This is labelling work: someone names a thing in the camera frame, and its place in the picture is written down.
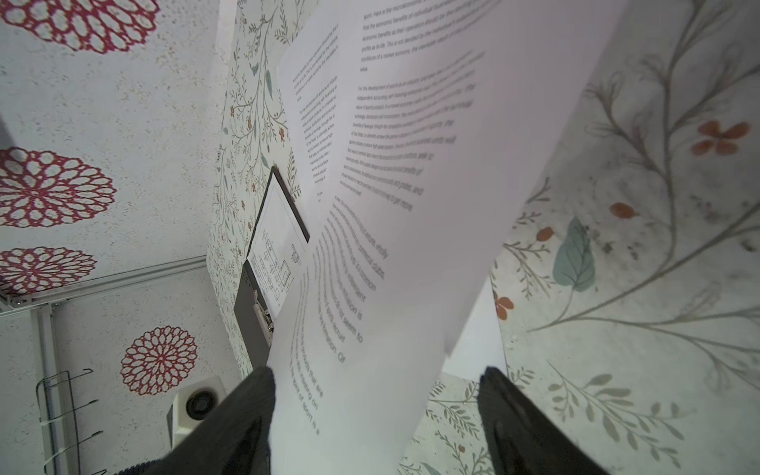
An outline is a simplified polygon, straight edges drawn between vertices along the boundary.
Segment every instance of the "white device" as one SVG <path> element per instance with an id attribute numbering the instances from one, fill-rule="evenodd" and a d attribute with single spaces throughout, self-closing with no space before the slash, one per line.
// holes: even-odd
<path id="1" fill-rule="evenodd" d="M 175 448 L 198 427 L 203 419 L 227 396 L 219 376 L 212 376 L 177 391 L 166 415 L 171 446 Z"/>

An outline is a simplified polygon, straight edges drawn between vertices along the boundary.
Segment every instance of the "orange flower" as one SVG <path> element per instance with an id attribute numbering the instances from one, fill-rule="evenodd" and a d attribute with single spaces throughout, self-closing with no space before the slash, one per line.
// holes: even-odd
<path id="1" fill-rule="evenodd" d="M 554 236 L 554 230 L 550 227 L 545 227 L 536 234 L 536 240 L 538 242 L 548 241 Z"/>
<path id="2" fill-rule="evenodd" d="M 749 123 L 739 122 L 725 132 L 720 131 L 720 122 L 711 120 L 700 125 L 697 129 L 702 135 L 712 137 L 714 140 L 703 140 L 692 146 L 692 153 L 697 157 L 706 154 L 715 146 L 718 155 L 733 155 L 739 151 L 739 145 L 732 141 L 738 140 L 749 133 Z"/>
<path id="3" fill-rule="evenodd" d="M 501 320 L 507 319 L 507 310 L 515 308 L 515 304 L 508 297 L 499 298 L 496 292 L 493 293 L 493 299 L 496 302 L 496 314 Z"/>
<path id="4" fill-rule="evenodd" d="M 625 203 L 615 203 L 610 206 L 610 213 L 621 220 L 629 220 L 636 216 L 636 211 Z"/>

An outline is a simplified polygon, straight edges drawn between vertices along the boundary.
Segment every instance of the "black circular lens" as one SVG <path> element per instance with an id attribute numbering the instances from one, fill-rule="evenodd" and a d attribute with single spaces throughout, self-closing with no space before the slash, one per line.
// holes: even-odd
<path id="1" fill-rule="evenodd" d="M 193 394 L 185 405 L 188 416 L 203 420 L 217 406 L 217 397 L 211 391 L 203 390 Z"/>

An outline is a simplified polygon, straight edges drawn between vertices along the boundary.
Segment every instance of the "red circular pattern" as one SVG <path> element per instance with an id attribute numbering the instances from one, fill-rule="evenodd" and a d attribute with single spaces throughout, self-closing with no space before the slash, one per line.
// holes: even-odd
<path id="1" fill-rule="evenodd" d="M 0 0 L 5 23 L 74 51 L 102 54 L 145 43 L 158 11 L 154 0 Z"/>
<path id="2" fill-rule="evenodd" d="M 179 327 L 156 327 L 127 348 L 122 359 L 122 379 L 130 391 L 143 394 L 166 392 L 195 367 L 195 338 Z"/>
<path id="3" fill-rule="evenodd" d="M 18 296 L 74 283 L 95 268 L 95 259 L 66 248 L 0 252 L 0 291 Z"/>
<path id="4" fill-rule="evenodd" d="M 78 158 L 0 150 L 0 226 L 48 227 L 86 220 L 113 203 L 112 180 Z"/>

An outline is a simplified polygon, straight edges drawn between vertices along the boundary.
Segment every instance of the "white paper sheet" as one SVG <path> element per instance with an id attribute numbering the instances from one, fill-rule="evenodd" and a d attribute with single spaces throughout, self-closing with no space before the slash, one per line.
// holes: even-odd
<path id="1" fill-rule="evenodd" d="M 297 47 L 287 50 L 277 66 L 283 87 L 293 159 L 301 187 L 301 218 L 308 229 L 315 223 L 334 137 L 337 109 L 338 10 L 326 0 L 298 34 Z"/>
<path id="2" fill-rule="evenodd" d="M 248 262 L 274 320 L 293 280 L 304 268 L 306 238 L 285 193 L 274 176 L 254 229 Z"/>
<path id="3" fill-rule="evenodd" d="M 443 363 L 443 372 L 459 378 L 479 381 L 486 368 L 493 366 L 507 374 L 502 331 L 493 302 L 491 280 L 486 279 L 470 310 L 451 355 Z"/>
<path id="4" fill-rule="evenodd" d="M 341 2 L 324 219 L 268 361 L 272 473 L 395 471 L 624 3 Z"/>

